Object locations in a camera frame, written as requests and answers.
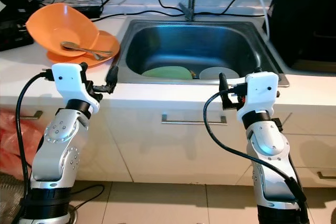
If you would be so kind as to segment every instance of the black band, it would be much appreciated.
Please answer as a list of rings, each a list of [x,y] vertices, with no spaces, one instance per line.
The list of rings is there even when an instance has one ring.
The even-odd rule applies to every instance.
[[[300,211],[258,206],[259,224],[302,224]]]
[[[68,213],[71,188],[30,190],[27,199],[20,203],[25,206],[25,219],[50,219]]]
[[[260,122],[260,121],[271,121],[271,117],[268,112],[256,113],[256,111],[251,111],[243,115],[243,124],[245,129],[247,129],[251,124]]]
[[[91,113],[89,111],[90,104],[85,101],[71,99],[68,101],[67,106],[65,108],[70,110],[78,110],[82,112],[88,119],[90,119],[91,117]]]

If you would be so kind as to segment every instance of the faucet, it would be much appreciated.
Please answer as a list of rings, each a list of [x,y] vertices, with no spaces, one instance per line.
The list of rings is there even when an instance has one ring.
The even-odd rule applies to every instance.
[[[179,2],[179,7],[184,13],[185,20],[191,22],[194,20],[194,11],[195,11],[195,0],[188,1],[188,8],[185,7],[181,2]]]

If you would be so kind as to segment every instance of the faucet handle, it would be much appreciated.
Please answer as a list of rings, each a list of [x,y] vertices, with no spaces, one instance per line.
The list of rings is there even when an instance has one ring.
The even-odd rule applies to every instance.
[[[182,4],[181,2],[179,2],[178,6],[183,11],[186,21],[193,21],[193,16],[194,16],[193,11],[185,7],[185,5]]]

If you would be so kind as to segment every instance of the robotic arm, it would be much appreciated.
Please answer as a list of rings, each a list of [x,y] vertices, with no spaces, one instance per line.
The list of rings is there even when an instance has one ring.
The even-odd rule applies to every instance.
[[[280,121],[271,119],[278,95],[278,76],[271,72],[252,73],[246,76],[245,83],[232,89],[222,73],[219,79],[223,109],[237,109],[237,119],[246,129],[259,223],[308,224],[306,198],[290,159],[289,142],[281,133]],[[228,93],[237,95],[238,103],[233,104]]]
[[[70,191],[75,182],[80,154],[88,140],[89,120],[99,111],[103,92],[112,93],[117,83],[118,67],[112,66],[105,86],[94,86],[86,79],[87,64],[58,63],[53,65],[49,80],[66,104],[46,127],[34,158],[30,190],[21,200],[25,211],[19,224],[67,224]],[[255,198],[260,224],[309,224],[306,197],[289,155],[289,143],[281,134],[281,124],[272,120],[277,96],[278,76],[270,72],[252,73],[245,83],[228,87],[225,76],[219,75],[218,94],[205,104],[205,126],[212,139],[225,150],[248,158],[253,164]],[[238,103],[232,103],[233,93]],[[221,143],[207,122],[206,109],[221,96],[223,109],[237,109],[247,136],[247,153]]]
[[[112,93],[118,67],[109,70],[106,86],[93,86],[86,79],[87,64],[58,63],[52,66],[52,80],[66,104],[46,127],[35,155],[30,190],[21,200],[25,212],[20,224],[66,224],[70,214],[70,191],[75,182],[80,154],[88,140],[89,120],[99,111],[102,94]]]

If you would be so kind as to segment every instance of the drawer handle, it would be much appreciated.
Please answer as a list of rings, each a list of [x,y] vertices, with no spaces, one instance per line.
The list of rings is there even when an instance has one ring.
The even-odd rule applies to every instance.
[[[324,176],[321,172],[317,172],[320,179],[336,179],[336,176]]]
[[[42,114],[43,114],[43,111],[38,110],[35,112],[34,115],[21,115],[20,119],[21,120],[39,120]]]
[[[221,120],[220,122],[209,122],[209,124],[212,124],[212,125],[227,125],[225,116],[222,115],[220,117],[220,120]],[[203,125],[204,124],[203,121],[169,121],[169,120],[167,120],[167,115],[166,114],[162,115],[161,123],[162,124],[186,124],[186,125]]]

